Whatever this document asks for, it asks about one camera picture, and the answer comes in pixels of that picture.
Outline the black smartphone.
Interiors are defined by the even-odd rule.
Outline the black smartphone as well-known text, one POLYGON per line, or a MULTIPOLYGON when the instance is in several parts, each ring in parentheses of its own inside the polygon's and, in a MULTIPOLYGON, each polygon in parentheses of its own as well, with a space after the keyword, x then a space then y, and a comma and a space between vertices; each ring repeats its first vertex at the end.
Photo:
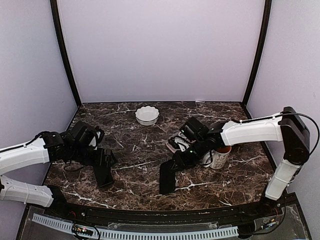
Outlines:
POLYGON ((104 153, 105 153, 104 164, 93 166, 93 171, 94 171, 96 183, 99 187, 104 187, 104 186, 110 185, 114 182, 112 174, 111 174, 112 162, 107 161, 105 149, 104 149, 104 153))

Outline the black phone case with ring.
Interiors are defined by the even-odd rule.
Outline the black phone case with ring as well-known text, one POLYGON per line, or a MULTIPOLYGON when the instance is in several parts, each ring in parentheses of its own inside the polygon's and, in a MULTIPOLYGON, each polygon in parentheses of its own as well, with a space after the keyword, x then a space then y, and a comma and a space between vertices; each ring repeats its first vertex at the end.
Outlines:
POLYGON ((175 172, 159 173, 159 193, 161 195, 171 194, 176 189, 175 172))

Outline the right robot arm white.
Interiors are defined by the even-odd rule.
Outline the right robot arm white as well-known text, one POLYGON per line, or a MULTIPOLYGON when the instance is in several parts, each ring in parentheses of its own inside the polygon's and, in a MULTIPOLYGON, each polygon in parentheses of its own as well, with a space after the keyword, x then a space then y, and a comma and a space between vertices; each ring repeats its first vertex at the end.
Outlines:
POLYGON ((160 194, 167 195, 175 191, 177 172, 196 165, 207 167, 213 164, 213 153, 219 149, 244 143, 282 142, 283 158, 264 190, 264 199, 255 205, 255 213, 266 217, 274 210, 274 202, 281 197, 287 185, 313 153, 310 148, 310 131, 302 117, 302 113, 297 113, 288 106, 282 112, 270 116, 218 122, 212 128, 195 117, 189 118, 179 129, 189 141, 188 146, 183 150, 176 150, 172 159, 160 165, 160 194))

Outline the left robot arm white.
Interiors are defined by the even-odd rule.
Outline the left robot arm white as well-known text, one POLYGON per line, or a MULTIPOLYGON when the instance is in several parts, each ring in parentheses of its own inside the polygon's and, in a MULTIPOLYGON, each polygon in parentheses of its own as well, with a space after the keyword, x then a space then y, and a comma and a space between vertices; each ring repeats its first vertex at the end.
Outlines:
POLYGON ((105 132, 78 121, 71 129, 58 133, 42 131, 32 140, 0 150, 0 199, 33 204, 51 210, 60 218, 67 218, 70 206, 58 186, 35 185, 13 179, 13 173, 24 168, 56 161, 77 162, 92 167, 98 187, 114 182, 111 168, 117 159, 110 149, 99 146, 105 132))

